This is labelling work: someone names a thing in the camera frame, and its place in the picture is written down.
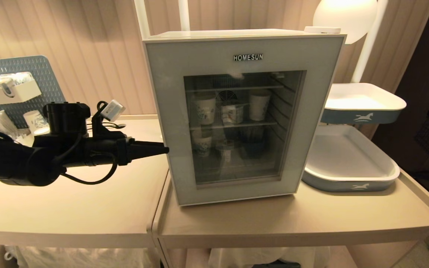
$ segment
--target mini fridge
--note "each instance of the mini fridge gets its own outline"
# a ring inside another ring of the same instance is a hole
[[[248,29],[144,41],[179,205],[296,192],[344,38]]]

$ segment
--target floor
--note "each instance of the floor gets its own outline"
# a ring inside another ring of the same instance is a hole
[[[429,237],[420,242],[393,268],[429,268]]]

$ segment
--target white cloth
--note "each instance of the white cloth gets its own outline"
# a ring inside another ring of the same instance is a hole
[[[5,248],[19,268],[160,268],[155,248]]]
[[[297,262],[302,268],[325,268],[330,259],[330,248],[213,248],[208,264],[209,268],[251,268],[278,259]]]

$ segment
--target fridge door frame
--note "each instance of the fridge door frame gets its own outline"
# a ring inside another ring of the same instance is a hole
[[[343,44],[344,35],[145,41],[163,140],[170,148],[168,163],[178,204],[295,193]],[[233,61],[234,55],[252,53],[262,53],[263,59]],[[297,112],[292,119],[294,124],[291,124],[290,137],[286,140],[281,179],[199,187],[194,174],[184,77],[266,71],[305,71],[303,88],[296,101]]]

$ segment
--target fridge top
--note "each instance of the fridge top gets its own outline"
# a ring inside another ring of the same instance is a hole
[[[222,39],[262,39],[262,38],[286,38],[286,37],[326,37],[344,36],[344,34],[325,34],[295,31],[290,29],[229,29],[213,31],[173,31],[153,35],[143,40],[146,43],[172,42],[172,41],[219,41]]]

